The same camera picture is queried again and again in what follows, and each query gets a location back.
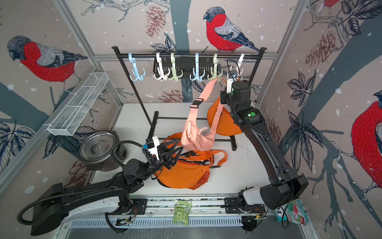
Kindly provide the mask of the orange sling bag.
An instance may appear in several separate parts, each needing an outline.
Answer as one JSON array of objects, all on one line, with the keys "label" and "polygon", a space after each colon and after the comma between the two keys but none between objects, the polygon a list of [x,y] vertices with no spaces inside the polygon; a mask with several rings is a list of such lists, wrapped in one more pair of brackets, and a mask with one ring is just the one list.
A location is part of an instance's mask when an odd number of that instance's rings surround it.
[{"label": "orange sling bag", "polygon": [[[218,99],[213,103],[213,105],[208,110],[207,119],[208,119],[208,124],[210,127],[212,127],[212,123],[219,105],[220,105],[220,97],[218,97]],[[219,121],[217,124],[216,133],[221,136],[233,136],[233,135],[242,134],[242,130],[240,129],[239,126],[237,126],[234,123],[230,112],[225,107],[222,108]]]}]

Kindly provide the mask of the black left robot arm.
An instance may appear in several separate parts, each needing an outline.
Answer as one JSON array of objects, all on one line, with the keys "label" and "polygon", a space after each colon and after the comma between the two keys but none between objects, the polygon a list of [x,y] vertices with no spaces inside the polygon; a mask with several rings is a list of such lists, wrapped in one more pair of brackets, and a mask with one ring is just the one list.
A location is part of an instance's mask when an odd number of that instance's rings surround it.
[{"label": "black left robot arm", "polygon": [[147,145],[132,140],[116,143],[111,151],[122,144],[133,144],[139,147],[146,157],[144,163],[138,159],[131,159],[126,164],[118,161],[122,171],[116,173],[110,180],[90,184],[81,188],[63,188],[62,184],[51,186],[39,199],[25,206],[18,213],[17,221],[22,225],[31,226],[31,235],[39,236],[58,228],[70,212],[81,206],[111,197],[118,197],[117,209],[114,215],[121,215],[138,210],[133,205],[130,194],[144,186],[144,181],[151,178],[163,168],[171,169],[183,151],[178,140],[162,142],[157,145],[157,153],[151,154]]}]

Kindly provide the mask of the orange crossbody bag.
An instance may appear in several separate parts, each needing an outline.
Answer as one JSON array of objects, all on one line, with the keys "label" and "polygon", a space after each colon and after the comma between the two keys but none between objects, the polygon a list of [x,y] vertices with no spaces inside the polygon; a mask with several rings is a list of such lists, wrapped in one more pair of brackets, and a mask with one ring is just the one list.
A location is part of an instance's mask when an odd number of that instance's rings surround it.
[{"label": "orange crossbody bag", "polygon": [[[182,132],[175,133],[173,135],[170,135],[168,138],[166,138],[164,141],[168,140],[180,140],[181,142]],[[219,168],[221,167],[226,161],[227,161],[227,154],[226,152],[222,150],[207,150],[207,151],[200,151],[200,150],[188,150],[183,147],[183,151],[179,158],[185,158],[186,160],[191,161],[203,161],[203,160],[214,160],[213,166],[210,169],[213,168]]]}]

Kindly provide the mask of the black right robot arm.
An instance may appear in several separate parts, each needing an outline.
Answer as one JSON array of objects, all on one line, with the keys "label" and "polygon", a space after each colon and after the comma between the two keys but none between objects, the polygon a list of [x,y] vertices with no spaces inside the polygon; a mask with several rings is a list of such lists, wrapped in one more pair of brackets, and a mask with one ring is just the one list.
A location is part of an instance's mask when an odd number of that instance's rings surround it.
[{"label": "black right robot arm", "polygon": [[308,186],[306,176],[298,175],[277,148],[260,111],[251,105],[249,82],[227,81],[220,93],[220,103],[230,107],[235,125],[251,141],[267,172],[269,185],[246,188],[238,193],[238,208],[250,212],[256,204],[269,209],[287,208]]}]

